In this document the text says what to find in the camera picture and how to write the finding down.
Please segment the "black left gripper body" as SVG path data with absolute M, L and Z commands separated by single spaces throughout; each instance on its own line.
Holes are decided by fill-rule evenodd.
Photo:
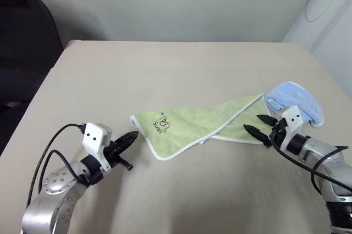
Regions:
M 111 168 L 114 168 L 117 165 L 122 165 L 128 171 L 133 169 L 133 164 L 120 156 L 123 152 L 118 151 L 118 144 L 116 141 L 110 141 L 109 146 L 104 148 L 103 153 Z

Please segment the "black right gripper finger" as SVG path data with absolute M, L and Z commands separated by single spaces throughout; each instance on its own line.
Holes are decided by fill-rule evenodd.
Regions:
M 259 114 L 256 115 L 262 122 L 264 122 L 266 125 L 270 127 L 274 127 L 277 123 L 277 119 L 269 116 L 269 115 L 264 115 L 264 114 Z
M 243 127 L 252 137 L 260 141 L 264 146 L 266 147 L 271 146 L 271 141 L 269 137 L 264 133 L 262 133 L 258 128 L 247 124 L 244 124 Z

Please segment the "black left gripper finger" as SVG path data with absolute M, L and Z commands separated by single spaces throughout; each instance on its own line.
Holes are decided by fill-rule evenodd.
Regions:
M 136 138 L 122 138 L 118 141 L 118 151 L 123 152 L 128 149 L 136 140 Z
M 133 144 L 138 137 L 138 131 L 127 132 L 126 134 L 120 136 L 117 140 L 117 144 Z

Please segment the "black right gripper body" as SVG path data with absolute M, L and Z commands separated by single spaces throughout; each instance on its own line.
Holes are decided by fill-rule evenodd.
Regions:
M 278 148 L 281 147 L 285 137 L 286 137 L 286 128 L 287 127 L 287 122 L 285 118 L 280 119 L 280 121 L 277 121 L 274 126 L 272 127 L 272 132 L 269 136 L 271 140 L 271 144 L 274 146 L 276 145 Z

